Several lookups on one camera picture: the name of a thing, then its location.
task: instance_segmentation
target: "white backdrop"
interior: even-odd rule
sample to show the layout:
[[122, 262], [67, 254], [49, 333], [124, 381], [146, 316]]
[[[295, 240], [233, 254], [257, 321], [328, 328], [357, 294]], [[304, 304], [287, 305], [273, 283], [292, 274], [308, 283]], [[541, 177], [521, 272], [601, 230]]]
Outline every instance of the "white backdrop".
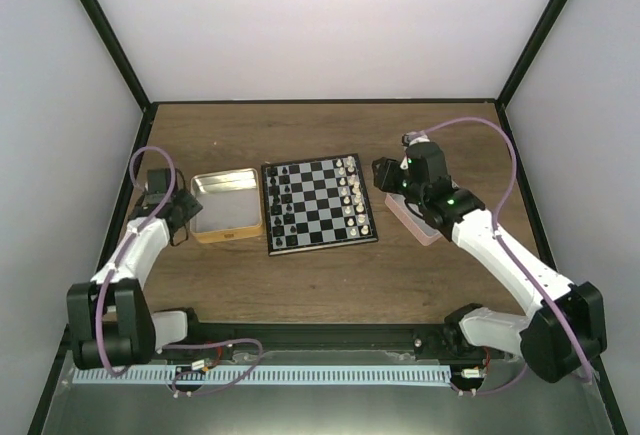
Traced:
[[640, 0], [569, 0], [508, 109], [560, 269], [604, 296], [603, 360], [640, 433]]
[[495, 97], [548, 0], [99, 0], [152, 100]]
[[0, 0], [0, 100], [0, 432], [23, 435], [141, 113], [78, 0]]

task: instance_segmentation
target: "gray floor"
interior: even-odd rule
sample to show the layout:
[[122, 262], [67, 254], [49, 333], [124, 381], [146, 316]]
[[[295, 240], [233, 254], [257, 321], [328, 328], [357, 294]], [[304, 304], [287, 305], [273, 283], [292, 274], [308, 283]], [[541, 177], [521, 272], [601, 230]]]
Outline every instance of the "gray floor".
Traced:
[[[68, 361], [47, 435], [612, 433], [597, 388], [571, 377], [550, 385], [529, 373], [508, 391], [475, 399], [447, 388], [236, 387], [175, 400], [164, 386], [73, 385], [71, 369]], [[492, 362], [487, 383], [515, 370]]]

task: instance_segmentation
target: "perforated metal strip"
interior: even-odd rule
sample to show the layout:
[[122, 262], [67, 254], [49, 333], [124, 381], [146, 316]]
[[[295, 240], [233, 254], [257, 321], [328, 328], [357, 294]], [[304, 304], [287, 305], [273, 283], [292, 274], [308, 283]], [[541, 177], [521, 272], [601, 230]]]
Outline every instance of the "perforated metal strip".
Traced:
[[[165, 385], [177, 366], [144, 365], [132, 367], [119, 378], [105, 370], [75, 370], [73, 383], [116, 385]], [[206, 375], [190, 374], [178, 384], [223, 385], [244, 372], [243, 366], [221, 365]], [[240, 385], [410, 385], [449, 387], [448, 366], [259, 366]]]

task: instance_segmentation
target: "wooden table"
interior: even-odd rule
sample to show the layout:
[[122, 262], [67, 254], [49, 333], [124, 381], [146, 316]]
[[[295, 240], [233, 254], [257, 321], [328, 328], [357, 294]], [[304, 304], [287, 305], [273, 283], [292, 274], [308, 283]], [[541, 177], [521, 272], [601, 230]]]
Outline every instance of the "wooden table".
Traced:
[[[160, 254], [145, 286], [150, 308], [193, 307], [202, 321], [219, 322], [438, 323], [470, 302], [520, 313], [470, 255], [444, 239], [422, 247], [385, 207], [368, 168], [382, 156], [400, 158], [403, 133], [469, 115], [497, 121], [491, 104], [161, 105], [148, 143], [168, 150], [187, 180], [259, 169], [265, 162], [358, 153], [380, 241], [268, 257], [265, 236], [211, 245], [192, 238]], [[469, 123], [432, 139], [456, 182], [495, 206], [510, 170], [501, 138]], [[140, 176], [164, 165], [149, 153]], [[501, 223], [535, 250], [519, 192]]]

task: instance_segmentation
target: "chessboard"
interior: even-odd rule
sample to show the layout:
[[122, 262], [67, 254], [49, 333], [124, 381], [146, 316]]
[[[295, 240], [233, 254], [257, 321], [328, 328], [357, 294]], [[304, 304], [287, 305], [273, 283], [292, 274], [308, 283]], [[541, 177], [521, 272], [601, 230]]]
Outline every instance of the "chessboard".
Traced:
[[378, 240], [357, 154], [261, 171], [269, 255]]

